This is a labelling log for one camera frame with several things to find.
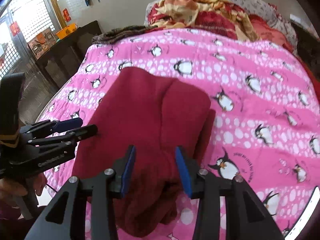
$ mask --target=red paper sign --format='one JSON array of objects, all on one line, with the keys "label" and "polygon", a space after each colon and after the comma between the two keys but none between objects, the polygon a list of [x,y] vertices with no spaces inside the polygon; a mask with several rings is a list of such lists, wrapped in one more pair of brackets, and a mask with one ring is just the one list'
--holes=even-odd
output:
[{"label": "red paper sign", "polygon": [[66,22],[71,21],[71,17],[70,17],[69,12],[66,8],[63,10],[63,18]]},{"label": "red paper sign", "polygon": [[10,30],[12,32],[13,37],[16,36],[20,32],[20,28],[17,22],[14,22],[10,25]]}]

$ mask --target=pink bedsheet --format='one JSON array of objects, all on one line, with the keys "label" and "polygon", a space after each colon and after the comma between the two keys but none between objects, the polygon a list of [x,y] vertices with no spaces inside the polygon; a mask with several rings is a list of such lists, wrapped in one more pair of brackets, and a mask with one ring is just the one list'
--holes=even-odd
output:
[{"label": "pink bedsheet", "polygon": [[[152,32],[114,46],[92,45],[78,72],[54,96],[40,120],[79,116],[86,125],[119,68],[129,66],[176,77],[206,91],[217,115],[202,166],[228,179],[240,173],[281,230],[293,225],[320,182],[319,103],[294,56],[268,41],[239,42],[188,29]],[[48,183],[59,190],[73,163],[47,171]],[[177,218],[169,225],[159,224],[145,239],[191,239],[197,206],[198,200],[181,193]],[[220,206],[220,238],[224,239],[223,199]],[[121,229],[118,234],[120,240],[134,239]]]}]

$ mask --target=penguin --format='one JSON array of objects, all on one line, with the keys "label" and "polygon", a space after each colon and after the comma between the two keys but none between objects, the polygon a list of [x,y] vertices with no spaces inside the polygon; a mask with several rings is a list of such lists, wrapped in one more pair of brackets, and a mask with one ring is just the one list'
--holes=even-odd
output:
[{"label": "penguin", "polygon": [[85,67],[85,72],[86,73],[89,73],[89,72],[91,72],[91,70],[93,69],[93,67],[94,67],[94,65],[93,64],[89,64],[89,65],[87,65],[86,67]]},{"label": "penguin", "polygon": [[320,143],[318,137],[313,135],[309,141],[309,145],[315,154],[320,154]]},{"label": "penguin", "polygon": [[290,65],[290,64],[288,64],[288,63],[286,63],[285,61],[284,62],[282,62],[282,65],[284,65],[284,67],[286,67],[287,69],[289,69],[290,71],[292,71],[293,70],[293,66],[292,65]]},{"label": "penguin", "polygon": [[187,29],[188,32],[192,33],[192,34],[198,34],[199,30],[197,29]]},{"label": "penguin", "polygon": [[226,61],[227,60],[225,56],[220,55],[218,52],[217,53],[212,53],[211,56],[216,57],[218,60],[221,60],[221,61]]},{"label": "penguin", "polygon": [[58,172],[58,171],[59,171],[59,168],[60,168],[60,165],[55,166],[55,167],[53,168],[53,172]]},{"label": "penguin", "polygon": [[221,90],[221,92],[217,93],[215,97],[211,98],[217,100],[219,106],[223,109],[223,111],[229,112],[234,107],[233,101],[225,94],[223,89]]},{"label": "penguin", "polygon": [[254,134],[258,139],[262,139],[266,145],[273,144],[271,132],[268,127],[259,124],[255,129]]},{"label": "penguin", "polygon": [[70,115],[71,119],[79,118],[80,117],[80,108],[78,111],[74,112],[72,115]]},{"label": "penguin", "polygon": [[270,75],[271,76],[274,76],[277,80],[279,80],[279,81],[283,81],[283,77],[279,74],[279,73],[277,73],[277,72],[275,72],[275,71],[272,71],[271,70],[271,72],[270,72]]},{"label": "penguin", "polygon": [[289,226],[290,226],[290,221],[288,220],[288,226],[285,229],[282,230],[283,237],[285,237],[287,235],[287,233],[289,233],[289,231],[290,231],[290,227]]},{"label": "penguin", "polygon": [[101,84],[101,81],[100,81],[100,75],[97,79],[93,80],[93,81],[90,81],[90,83],[92,84],[92,87],[93,88],[98,88]]},{"label": "penguin", "polygon": [[304,93],[302,93],[301,91],[298,92],[298,98],[304,106],[309,105],[307,96]]},{"label": "penguin", "polygon": [[49,112],[52,112],[52,111],[53,111],[53,109],[54,109],[54,104],[55,104],[55,102],[52,104],[52,106],[50,106]]},{"label": "penguin", "polygon": [[152,47],[150,50],[148,50],[148,52],[151,52],[151,54],[154,57],[159,57],[162,53],[162,49],[158,46],[158,44],[154,47]]},{"label": "penguin", "polygon": [[142,41],[142,38],[132,38],[130,39],[131,42],[139,42]]},{"label": "penguin", "polygon": [[72,101],[74,98],[75,98],[75,95],[77,93],[77,90],[71,90],[69,93],[68,93],[68,100],[69,101]]},{"label": "penguin", "polygon": [[173,233],[167,235],[167,237],[170,238],[171,240],[179,240],[178,238],[175,238],[175,237],[173,236]]},{"label": "penguin", "polygon": [[298,122],[286,111],[284,114],[287,116],[288,122],[292,126],[296,126]]},{"label": "penguin", "polygon": [[190,41],[190,40],[181,40],[181,43],[183,43],[184,45],[188,45],[188,46],[195,46],[196,45],[195,41]]},{"label": "penguin", "polygon": [[275,216],[276,215],[276,211],[278,208],[278,204],[279,204],[279,193],[273,194],[273,191],[271,191],[267,197],[264,199],[264,201],[262,202],[263,205],[265,206],[265,208],[269,211],[271,216]]},{"label": "penguin", "polygon": [[233,179],[234,176],[240,174],[240,171],[236,164],[228,158],[228,153],[226,152],[225,148],[223,148],[223,150],[225,153],[224,156],[219,158],[215,165],[208,164],[208,166],[214,170],[217,170],[220,177],[224,179]]},{"label": "penguin", "polygon": [[279,46],[277,44],[273,43],[273,42],[269,42],[269,45],[274,47],[275,49],[279,48]]},{"label": "penguin", "polygon": [[215,45],[217,46],[223,46],[223,42],[218,40],[218,39],[215,39],[214,41],[212,41]]},{"label": "penguin", "polygon": [[132,61],[124,61],[119,65],[118,69],[122,70],[125,67],[131,67],[131,66],[132,66]]},{"label": "penguin", "polygon": [[108,54],[106,55],[108,56],[108,58],[112,58],[114,54],[115,54],[115,51],[113,50],[113,47],[111,47],[111,50],[109,50]]},{"label": "penguin", "polygon": [[268,54],[263,52],[262,50],[259,51],[259,54],[263,57],[268,57]]},{"label": "penguin", "polygon": [[192,75],[192,61],[190,60],[179,60],[176,64],[174,64],[173,68],[181,75]]},{"label": "penguin", "polygon": [[245,78],[245,82],[253,92],[256,92],[256,93],[261,92],[260,80],[258,78],[253,77],[250,74]]},{"label": "penguin", "polygon": [[307,178],[307,172],[301,168],[299,164],[296,164],[295,167],[293,168],[293,171],[297,174],[297,181],[299,182],[304,182]]}]

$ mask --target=human hand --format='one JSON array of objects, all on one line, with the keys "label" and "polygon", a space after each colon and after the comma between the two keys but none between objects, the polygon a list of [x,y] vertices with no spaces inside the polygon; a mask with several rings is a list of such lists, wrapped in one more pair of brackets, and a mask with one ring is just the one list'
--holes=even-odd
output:
[{"label": "human hand", "polygon": [[[33,188],[38,196],[41,196],[47,182],[43,173],[33,178]],[[20,183],[8,178],[0,179],[0,200],[7,204],[13,205],[12,196],[25,196],[27,194],[27,190]]]}]

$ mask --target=dark red towel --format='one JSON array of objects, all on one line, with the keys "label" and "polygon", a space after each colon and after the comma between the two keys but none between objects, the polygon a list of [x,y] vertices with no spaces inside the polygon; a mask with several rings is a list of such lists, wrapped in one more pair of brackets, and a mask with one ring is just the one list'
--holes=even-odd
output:
[{"label": "dark red towel", "polygon": [[124,68],[89,124],[98,134],[80,142],[73,175],[90,178],[136,146],[128,194],[114,200],[116,223],[132,236],[144,237],[158,223],[177,216],[181,191],[175,147],[182,145],[200,163],[210,139],[214,111],[202,90],[175,78]]}]

